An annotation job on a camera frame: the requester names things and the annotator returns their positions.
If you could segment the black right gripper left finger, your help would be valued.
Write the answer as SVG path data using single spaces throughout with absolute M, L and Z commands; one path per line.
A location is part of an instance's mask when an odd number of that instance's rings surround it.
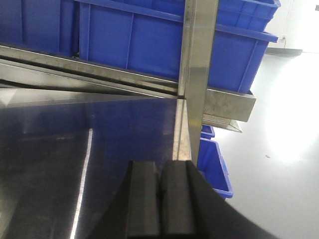
M 151 161 L 131 161 L 101 219 L 101 239 L 157 239 L 160 236 L 157 178 Z

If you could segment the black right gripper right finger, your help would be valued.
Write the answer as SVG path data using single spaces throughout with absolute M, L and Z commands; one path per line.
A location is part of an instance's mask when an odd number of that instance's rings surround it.
M 168 161 L 161 175 L 163 239 L 275 239 L 211 187 L 192 161 Z

